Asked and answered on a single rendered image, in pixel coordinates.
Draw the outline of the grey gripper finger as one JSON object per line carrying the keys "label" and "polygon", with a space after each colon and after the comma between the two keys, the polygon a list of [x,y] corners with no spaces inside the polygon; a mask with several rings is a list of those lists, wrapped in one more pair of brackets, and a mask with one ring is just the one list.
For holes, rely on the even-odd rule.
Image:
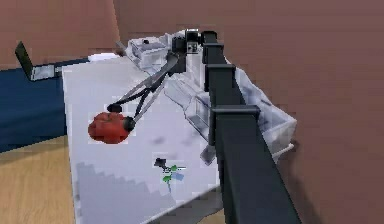
{"label": "grey gripper finger", "polygon": [[126,116],[124,118],[123,127],[126,131],[131,132],[134,130],[136,123],[143,117],[154,101],[158,98],[160,92],[164,88],[164,85],[165,81],[159,80],[136,94],[140,101],[136,107],[134,116]]}
{"label": "grey gripper finger", "polygon": [[179,56],[176,54],[168,54],[166,56],[167,63],[161,67],[154,75],[146,78],[141,83],[132,88],[128,93],[126,93],[121,99],[115,103],[110,104],[107,107],[108,112],[122,112],[122,105],[133,101],[137,98],[140,98],[140,102],[136,108],[136,112],[140,113],[144,105],[146,97],[150,93],[154,93],[162,84],[165,77],[171,73],[171,70],[176,66],[179,60]]}

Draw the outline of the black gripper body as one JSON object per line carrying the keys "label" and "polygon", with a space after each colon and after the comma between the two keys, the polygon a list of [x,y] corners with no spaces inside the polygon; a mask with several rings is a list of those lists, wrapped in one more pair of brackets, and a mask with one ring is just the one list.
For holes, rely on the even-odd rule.
{"label": "black gripper body", "polygon": [[172,73],[183,73],[186,71],[186,40],[184,37],[177,36],[172,39],[172,52],[178,56],[176,65],[172,68]]}

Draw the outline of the red tomato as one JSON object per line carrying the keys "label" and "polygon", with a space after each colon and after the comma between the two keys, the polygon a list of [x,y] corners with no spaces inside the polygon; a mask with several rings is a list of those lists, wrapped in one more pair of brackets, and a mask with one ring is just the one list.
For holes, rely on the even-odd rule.
{"label": "red tomato", "polygon": [[120,113],[99,113],[89,124],[88,134],[95,141],[106,144],[119,144],[130,134],[124,128],[124,121],[124,116]]}

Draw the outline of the white desk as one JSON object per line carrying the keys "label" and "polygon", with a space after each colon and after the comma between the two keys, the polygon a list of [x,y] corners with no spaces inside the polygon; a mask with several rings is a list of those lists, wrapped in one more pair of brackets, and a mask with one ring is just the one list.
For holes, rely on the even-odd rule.
{"label": "white desk", "polygon": [[[63,69],[76,224],[196,224],[222,208],[217,167],[200,158],[206,141],[165,94],[124,142],[89,137],[93,118],[146,76],[128,58]],[[185,167],[172,192],[157,158]]]}

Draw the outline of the small white open box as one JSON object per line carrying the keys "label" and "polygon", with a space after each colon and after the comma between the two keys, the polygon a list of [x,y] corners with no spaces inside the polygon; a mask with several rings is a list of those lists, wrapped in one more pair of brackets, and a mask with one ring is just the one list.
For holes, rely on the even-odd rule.
{"label": "small white open box", "polygon": [[157,37],[144,37],[129,40],[126,53],[140,69],[155,73],[167,62],[168,47]]}

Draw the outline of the black and grey laptop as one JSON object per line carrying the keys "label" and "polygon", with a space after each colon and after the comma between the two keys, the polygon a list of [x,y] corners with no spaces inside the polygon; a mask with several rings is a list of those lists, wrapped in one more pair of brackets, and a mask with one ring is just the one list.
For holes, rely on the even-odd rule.
{"label": "black and grey laptop", "polygon": [[53,64],[34,66],[22,41],[18,42],[14,53],[29,81],[41,81],[62,75],[61,68]]}

